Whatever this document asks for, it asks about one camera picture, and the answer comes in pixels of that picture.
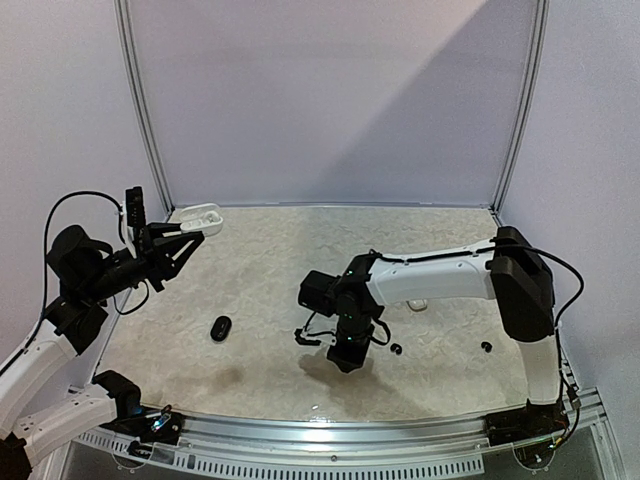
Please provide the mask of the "small white oval case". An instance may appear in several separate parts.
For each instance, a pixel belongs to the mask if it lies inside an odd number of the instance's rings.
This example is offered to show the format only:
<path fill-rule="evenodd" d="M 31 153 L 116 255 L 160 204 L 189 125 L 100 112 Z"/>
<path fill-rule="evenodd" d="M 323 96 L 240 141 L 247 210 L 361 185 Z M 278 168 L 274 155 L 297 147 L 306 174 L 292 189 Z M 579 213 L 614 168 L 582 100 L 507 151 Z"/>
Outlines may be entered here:
<path fill-rule="evenodd" d="M 220 233 L 224 223 L 220 208 L 214 203 L 184 208 L 178 213 L 177 221 L 183 233 L 201 232 L 205 237 Z"/>

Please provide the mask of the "white earbud charging case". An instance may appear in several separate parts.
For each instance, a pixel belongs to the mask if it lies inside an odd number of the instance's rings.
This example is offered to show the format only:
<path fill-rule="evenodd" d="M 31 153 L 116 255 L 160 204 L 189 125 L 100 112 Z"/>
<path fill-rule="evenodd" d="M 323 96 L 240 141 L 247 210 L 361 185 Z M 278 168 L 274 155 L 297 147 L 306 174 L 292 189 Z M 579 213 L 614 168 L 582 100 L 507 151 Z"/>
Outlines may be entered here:
<path fill-rule="evenodd" d="M 409 300 L 407 301 L 407 306 L 413 312 L 422 312 L 428 308 L 428 302 L 425 300 Z"/>

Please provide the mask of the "black oval charging case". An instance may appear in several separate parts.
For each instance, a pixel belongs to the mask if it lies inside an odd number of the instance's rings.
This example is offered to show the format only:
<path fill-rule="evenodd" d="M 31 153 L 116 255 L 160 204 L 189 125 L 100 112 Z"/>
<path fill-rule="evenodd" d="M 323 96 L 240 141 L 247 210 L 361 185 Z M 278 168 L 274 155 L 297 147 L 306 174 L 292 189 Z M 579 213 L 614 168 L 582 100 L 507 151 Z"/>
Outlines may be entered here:
<path fill-rule="evenodd" d="M 229 336 L 231 328 L 232 328 L 231 318 L 228 316 L 219 316 L 215 319 L 210 329 L 209 336 L 213 342 L 222 343 Z"/>

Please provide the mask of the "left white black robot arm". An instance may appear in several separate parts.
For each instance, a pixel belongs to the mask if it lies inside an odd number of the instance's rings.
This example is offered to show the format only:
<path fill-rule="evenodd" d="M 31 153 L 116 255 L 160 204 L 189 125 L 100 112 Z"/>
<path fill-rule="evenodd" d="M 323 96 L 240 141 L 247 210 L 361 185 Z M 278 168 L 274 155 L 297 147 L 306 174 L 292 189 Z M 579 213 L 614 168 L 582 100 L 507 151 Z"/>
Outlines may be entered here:
<path fill-rule="evenodd" d="M 115 422 L 128 434 L 148 426 L 140 388 L 112 370 L 43 411 L 24 412 L 44 384 L 97 339 L 109 298 L 142 282 L 162 291 L 205 240 L 203 233 L 184 232 L 173 223 L 151 223 L 134 232 L 133 248 L 119 251 L 90 238 L 79 225 L 54 239 L 45 260 L 59 279 L 59 295 L 1 367 L 2 478 L 28 478 L 52 451 L 96 426 Z"/>

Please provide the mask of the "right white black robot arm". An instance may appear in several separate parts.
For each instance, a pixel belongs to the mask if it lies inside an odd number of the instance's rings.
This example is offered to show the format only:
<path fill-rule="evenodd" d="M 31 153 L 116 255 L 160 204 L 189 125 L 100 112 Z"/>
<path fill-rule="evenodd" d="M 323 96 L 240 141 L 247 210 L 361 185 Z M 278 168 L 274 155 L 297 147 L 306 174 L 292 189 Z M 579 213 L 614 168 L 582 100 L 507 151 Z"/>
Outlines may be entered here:
<path fill-rule="evenodd" d="M 542 253 L 514 227 L 474 244 L 416 255 L 389 256 L 371 250 L 351 259 L 340 275 L 310 271 L 298 303 L 313 316 L 334 318 L 334 326 L 294 332 L 300 345 L 327 344 L 327 358 L 341 372 L 363 366 L 370 344 L 379 340 L 386 307 L 434 299 L 494 300 L 503 329 L 519 347 L 528 406 L 517 427 L 537 436 L 556 417 L 561 396 L 560 353 L 554 318 L 553 275 Z"/>

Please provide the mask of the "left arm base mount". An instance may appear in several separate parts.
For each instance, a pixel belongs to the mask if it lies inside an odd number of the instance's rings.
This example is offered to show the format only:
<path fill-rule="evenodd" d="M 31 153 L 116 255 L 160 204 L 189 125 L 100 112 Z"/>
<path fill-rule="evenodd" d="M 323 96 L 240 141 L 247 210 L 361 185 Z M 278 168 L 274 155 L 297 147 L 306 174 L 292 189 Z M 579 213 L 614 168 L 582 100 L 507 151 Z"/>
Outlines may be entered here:
<path fill-rule="evenodd" d="M 161 409 L 143 406 L 140 388 L 113 370 L 97 374 L 92 384 L 105 389 L 107 396 L 115 401 L 116 417 L 101 424 L 101 428 L 135 437 L 143 444 L 178 444 L 185 416 L 175 412 L 171 405 Z"/>

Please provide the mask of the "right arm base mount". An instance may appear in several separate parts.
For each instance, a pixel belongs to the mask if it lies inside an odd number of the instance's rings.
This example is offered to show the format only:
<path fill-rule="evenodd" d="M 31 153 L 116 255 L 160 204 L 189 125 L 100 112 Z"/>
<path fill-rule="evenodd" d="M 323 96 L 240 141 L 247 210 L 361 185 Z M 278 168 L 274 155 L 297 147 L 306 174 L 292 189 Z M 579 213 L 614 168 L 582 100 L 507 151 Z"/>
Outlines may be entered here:
<path fill-rule="evenodd" d="M 485 415 L 484 432 L 491 446 L 547 438 L 558 432 L 566 438 L 575 432 L 579 417 L 576 411 L 571 423 L 561 399 L 545 405 L 527 401 L 522 407 Z"/>

